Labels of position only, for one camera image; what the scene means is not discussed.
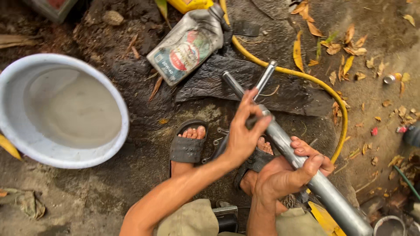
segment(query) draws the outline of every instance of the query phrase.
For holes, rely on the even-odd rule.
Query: dirt ground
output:
[[[214,150],[212,141],[221,137],[216,132],[217,128],[228,128],[237,106],[236,101],[206,97],[175,103],[178,89],[174,91],[163,83],[155,99],[147,102],[156,78],[146,80],[153,72],[145,56],[169,32],[153,0],[93,0],[90,4],[80,1],[61,25],[50,23],[17,1],[3,1],[0,6],[0,34],[41,36],[37,46],[0,50],[0,70],[21,57],[40,52],[61,53],[82,59],[103,71],[114,82],[128,105],[131,118],[129,137],[120,152],[93,168],[58,169],[28,157],[22,163],[5,151],[0,151],[0,187],[35,190],[47,207],[45,216],[37,221],[27,218],[19,209],[0,206],[0,235],[117,235],[129,207],[168,178],[168,145],[179,124],[191,118],[209,122],[209,136],[203,156],[211,155]],[[351,109],[347,136],[351,138],[344,144],[336,162],[337,170],[345,167],[332,175],[331,180],[356,206],[375,195],[388,193],[392,196],[394,191],[402,191],[399,178],[389,180],[391,168],[387,165],[395,155],[409,157],[416,152],[416,149],[402,143],[402,134],[395,133],[401,119],[389,115],[401,105],[408,110],[420,109],[417,70],[420,35],[418,26],[414,27],[402,18],[410,14],[420,22],[419,6],[418,1],[407,4],[404,0],[310,0],[309,14],[325,35],[338,31],[336,41],[342,40],[350,23],[356,26],[356,40],[368,34],[364,45],[367,54],[355,58],[349,70],[350,81],[337,80],[333,87],[348,97],[347,103]],[[250,0],[228,1],[232,22],[247,20],[261,25],[259,37],[242,37],[247,42],[259,43],[242,42],[244,47],[262,60],[273,59],[282,67],[298,70],[293,62],[292,49],[296,33],[302,29],[304,64],[315,58],[317,37],[310,34],[299,15],[286,13],[287,7],[282,1],[265,0],[259,7],[279,20],[267,17]],[[102,14],[106,10],[119,12],[124,17],[123,24],[109,26],[103,22]],[[171,23],[175,24],[181,17],[169,7]],[[125,53],[136,34],[138,40],[134,46],[141,55],[139,60],[135,59],[133,53]],[[328,55],[325,47],[322,50],[320,64],[311,68],[305,65],[305,71],[311,70],[311,75],[331,86],[329,74],[338,72],[341,55],[346,58],[349,55],[343,50],[335,55]],[[231,47],[220,54],[245,60]],[[368,69],[366,60],[376,56],[375,69]],[[396,72],[411,75],[401,98],[399,83],[385,86],[382,77],[374,76],[382,60],[389,63],[384,75]],[[366,74],[367,78],[354,80],[358,71]],[[251,82],[255,83],[256,80],[258,76],[253,76]],[[278,83],[290,80],[297,79],[275,73],[266,87],[266,93],[271,93]],[[315,84],[309,85],[304,81],[298,83],[317,88]],[[279,90],[266,100],[275,100],[281,93]],[[386,99],[392,100],[391,106],[382,106]],[[298,104],[299,107],[308,105],[306,102]],[[328,105],[333,103],[331,99],[321,102]],[[311,116],[297,114],[300,113],[274,112],[288,134],[306,142],[318,139],[314,148],[331,156],[338,143],[341,122],[334,127],[331,111]],[[376,116],[380,116],[382,121],[377,121]],[[169,122],[159,124],[157,121],[162,118]],[[363,123],[363,127],[355,127],[358,123]],[[377,136],[370,134],[374,127],[378,127]],[[373,148],[346,164],[344,158],[349,152],[361,149],[364,143],[372,143]],[[376,166],[371,164],[373,157],[378,157]],[[374,179],[372,174],[376,171],[377,179],[360,190]],[[249,206],[251,199],[233,189],[234,176],[235,171],[228,173],[195,198],[209,198],[213,204],[223,199],[238,206]],[[248,209],[241,208],[240,231],[245,230],[247,216]]]

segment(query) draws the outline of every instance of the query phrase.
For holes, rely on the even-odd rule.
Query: motor oil bottle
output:
[[[168,3],[182,14],[196,9],[208,9],[214,4],[212,0],[168,0]]]
[[[218,4],[187,12],[147,59],[169,86],[175,86],[223,46]]]

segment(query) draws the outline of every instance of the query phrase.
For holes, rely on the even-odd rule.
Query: yellow hose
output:
[[[228,9],[226,7],[226,0],[219,0],[219,3],[221,5],[223,11],[225,11],[225,13],[226,13],[224,18],[225,18],[226,23],[229,25],[230,23],[229,23],[229,18],[228,18]],[[268,65],[267,62],[262,61],[262,60],[258,59],[257,57],[255,57],[254,55],[252,55],[251,53],[249,53],[241,45],[241,43],[239,43],[238,39],[236,39],[235,36],[232,37],[232,43],[250,61],[252,61],[252,62],[254,62],[254,63],[256,63],[260,66],[263,66],[263,67],[266,67]],[[282,67],[279,67],[279,66],[276,67],[276,71],[286,73],[286,74],[289,74],[289,75],[298,76],[298,77],[307,79],[309,81],[312,81],[312,82],[318,84],[319,86],[321,86],[324,90],[326,90],[329,94],[331,94],[331,96],[337,101],[337,103],[340,107],[341,113],[343,115],[343,118],[342,118],[343,126],[341,128],[341,135],[340,135],[339,144],[337,145],[336,151],[334,152],[334,155],[331,158],[331,162],[334,163],[337,160],[338,156],[340,155],[341,148],[343,147],[344,140],[346,138],[346,133],[347,133],[347,110],[346,110],[346,106],[345,106],[344,102],[341,100],[340,96],[334,91],[334,89],[329,87],[323,81],[321,81],[321,80],[319,80],[319,79],[317,79],[317,78],[315,78],[311,75],[308,75],[308,74],[305,74],[305,73],[302,73],[302,72],[298,72],[298,71],[289,70],[289,69],[282,68]]]

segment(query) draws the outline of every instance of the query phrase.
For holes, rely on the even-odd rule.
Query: yellow container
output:
[[[191,10],[207,9],[213,6],[212,0],[168,0],[168,3],[185,14]]]

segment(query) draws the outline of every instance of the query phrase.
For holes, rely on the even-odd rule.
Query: sandal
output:
[[[198,128],[204,126],[206,135],[203,139],[191,139],[179,137],[178,134],[183,134],[189,128]],[[199,119],[193,119],[185,121],[180,125],[178,130],[175,132],[171,143],[171,149],[169,154],[169,177],[171,177],[171,161],[182,162],[182,163],[198,163],[200,162],[200,155],[203,151],[204,142],[206,141],[208,134],[207,122]]]
[[[238,169],[238,173],[236,174],[234,179],[235,188],[237,190],[241,189],[239,187],[239,183],[241,182],[242,178],[248,170],[253,170],[259,173],[267,163],[274,159],[274,157],[274,155],[271,155],[270,153],[264,152],[258,147],[255,147],[255,151],[251,154],[248,160],[246,160]]]

